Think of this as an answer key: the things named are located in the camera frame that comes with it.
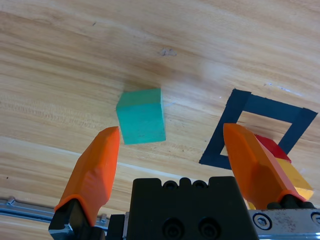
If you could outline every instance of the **green wooden block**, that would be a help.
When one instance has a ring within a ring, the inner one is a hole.
[[[124,144],[166,140],[161,89],[124,92],[116,105]]]

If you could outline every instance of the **black tape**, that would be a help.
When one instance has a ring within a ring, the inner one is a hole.
[[[286,154],[291,151],[318,114],[306,108],[252,95],[249,91],[234,89],[199,161],[200,164],[231,169],[228,157],[220,154],[225,146],[224,124],[237,123],[242,111],[292,123],[278,144]]]
[[[265,97],[251,95],[243,111],[293,123],[301,108]]]
[[[224,124],[235,124],[238,121],[250,95],[249,91],[237,89],[232,91],[213,136],[200,159],[200,164],[231,169],[228,157],[220,155],[225,146]]]
[[[307,130],[311,122],[317,116],[317,112],[311,111],[306,108],[301,108],[299,114],[296,116],[292,125],[289,127],[288,131],[284,134],[283,138],[279,142],[278,146],[288,154],[294,145],[297,143],[299,138]]]

